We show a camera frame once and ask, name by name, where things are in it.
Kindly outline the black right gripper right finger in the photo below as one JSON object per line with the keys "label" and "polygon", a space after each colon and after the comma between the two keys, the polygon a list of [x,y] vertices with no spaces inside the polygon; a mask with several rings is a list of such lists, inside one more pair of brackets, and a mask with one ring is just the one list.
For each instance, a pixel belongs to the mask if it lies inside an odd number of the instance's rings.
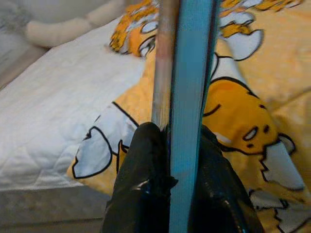
{"label": "black right gripper right finger", "polygon": [[201,129],[189,232],[264,232],[246,189],[206,126]]}

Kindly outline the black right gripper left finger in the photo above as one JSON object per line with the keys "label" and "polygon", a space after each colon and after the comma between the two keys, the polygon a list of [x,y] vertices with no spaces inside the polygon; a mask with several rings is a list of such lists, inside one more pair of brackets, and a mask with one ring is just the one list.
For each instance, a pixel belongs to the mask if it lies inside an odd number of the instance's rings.
{"label": "black right gripper left finger", "polygon": [[103,233],[167,233],[171,189],[164,135],[151,122],[135,131],[104,214]]}

